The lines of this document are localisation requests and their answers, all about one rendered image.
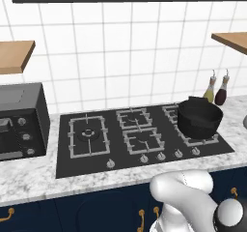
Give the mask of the black gas hob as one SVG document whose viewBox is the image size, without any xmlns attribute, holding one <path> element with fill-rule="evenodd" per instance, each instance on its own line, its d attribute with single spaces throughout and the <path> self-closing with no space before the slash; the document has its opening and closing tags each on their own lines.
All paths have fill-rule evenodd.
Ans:
<svg viewBox="0 0 247 232">
<path fill-rule="evenodd" d="M 204 140 L 184 136 L 178 130 L 177 108 L 172 103 L 61 116 L 56 177 L 74 177 L 233 151 L 218 133 Z M 198 156 L 192 154 L 194 147 L 201 152 Z M 175 156 L 177 149 L 183 153 L 180 159 Z M 166 156 L 165 160 L 157 158 L 160 152 Z M 142 155 L 149 158 L 147 163 L 140 161 Z M 112 169 L 106 166 L 109 160 L 115 162 Z"/>
</svg>

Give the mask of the black cooking pot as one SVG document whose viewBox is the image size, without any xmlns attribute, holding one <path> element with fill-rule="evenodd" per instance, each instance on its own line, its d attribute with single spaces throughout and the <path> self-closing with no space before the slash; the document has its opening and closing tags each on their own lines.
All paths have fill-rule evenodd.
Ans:
<svg viewBox="0 0 247 232">
<path fill-rule="evenodd" d="M 223 111 L 206 98 L 189 97 L 178 104 L 178 129 L 192 139 L 208 139 L 217 131 Z"/>
</svg>

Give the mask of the yellow oil bottle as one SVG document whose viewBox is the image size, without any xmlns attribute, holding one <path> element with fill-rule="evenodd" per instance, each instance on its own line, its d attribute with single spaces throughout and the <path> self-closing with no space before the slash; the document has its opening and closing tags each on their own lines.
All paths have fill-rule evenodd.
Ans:
<svg viewBox="0 0 247 232">
<path fill-rule="evenodd" d="M 216 76 L 215 76 L 215 74 L 213 74 L 210 77 L 208 87 L 207 87 L 207 89 L 206 89 L 206 91 L 204 93 L 204 97 L 209 102 L 213 102 L 213 100 L 214 100 L 214 84 L 215 84 L 215 81 L 216 81 Z"/>
</svg>

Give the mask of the black toaster oven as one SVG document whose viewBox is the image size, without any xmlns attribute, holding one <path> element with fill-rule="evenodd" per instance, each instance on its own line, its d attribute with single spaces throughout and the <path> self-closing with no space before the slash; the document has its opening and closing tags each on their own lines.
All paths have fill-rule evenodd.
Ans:
<svg viewBox="0 0 247 232">
<path fill-rule="evenodd" d="M 26 124 L 20 126 L 19 118 Z M 27 159 L 46 155 L 50 119 L 41 83 L 0 86 L 0 161 Z M 22 134 L 29 133 L 30 140 Z M 35 149 L 33 156 L 26 150 Z"/>
</svg>

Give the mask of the navy cupboard door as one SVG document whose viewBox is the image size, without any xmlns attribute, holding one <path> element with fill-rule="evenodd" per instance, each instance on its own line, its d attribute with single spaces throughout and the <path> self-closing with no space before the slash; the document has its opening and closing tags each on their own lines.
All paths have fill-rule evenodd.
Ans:
<svg viewBox="0 0 247 232">
<path fill-rule="evenodd" d="M 247 199 L 247 166 L 210 173 L 213 191 L 210 197 L 219 204 L 227 198 L 234 198 L 232 188 L 236 188 L 239 198 Z"/>
<path fill-rule="evenodd" d="M 41 209 L 39 202 L 10 205 L 14 208 L 10 220 L 0 222 L 0 232 L 55 232 L 56 223 Z"/>
<path fill-rule="evenodd" d="M 137 232 L 148 198 L 137 190 L 107 190 L 57 198 L 63 232 Z"/>
<path fill-rule="evenodd" d="M 151 197 L 150 198 L 150 209 L 149 209 L 149 221 L 148 221 L 148 226 L 150 227 L 150 231 L 152 231 L 156 225 L 156 215 L 153 212 L 153 208 L 156 206 L 159 207 L 159 215 L 160 215 L 162 212 L 163 203 L 156 201 L 153 197 Z"/>
</svg>

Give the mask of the dark vinegar bottle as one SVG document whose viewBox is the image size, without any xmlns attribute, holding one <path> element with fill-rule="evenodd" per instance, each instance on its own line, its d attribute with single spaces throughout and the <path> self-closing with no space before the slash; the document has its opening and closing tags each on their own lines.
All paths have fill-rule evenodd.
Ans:
<svg viewBox="0 0 247 232">
<path fill-rule="evenodd" d="M 227 85 L 228 85 L 229 79 L 230 79 L 229 74 L 226 73 L 223 76 L 221 87 L 218 90 L 217 94 L 215 95 L 215 98 L 214 98 L 214 103 L 215 104 L 223 105 L 224 102 L 226 101 L 226 98 L 227 98 Z"/>
</svg>

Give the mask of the wooden wall shelf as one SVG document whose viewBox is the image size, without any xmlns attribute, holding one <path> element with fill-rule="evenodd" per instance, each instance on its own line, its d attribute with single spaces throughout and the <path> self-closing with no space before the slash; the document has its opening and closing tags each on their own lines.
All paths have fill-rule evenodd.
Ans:
<svg viewBox="0 0 247 232">
<path fill-rule="evenodd" d="M 0 42 L 0 74 L 23 73 L 35 46 L 34 41 Z"/>
<path fill-rule="evenodd" d="M 247 55 L 247 32 L 212 33 L 211 37 L 218 43 Z"/>
</svg>

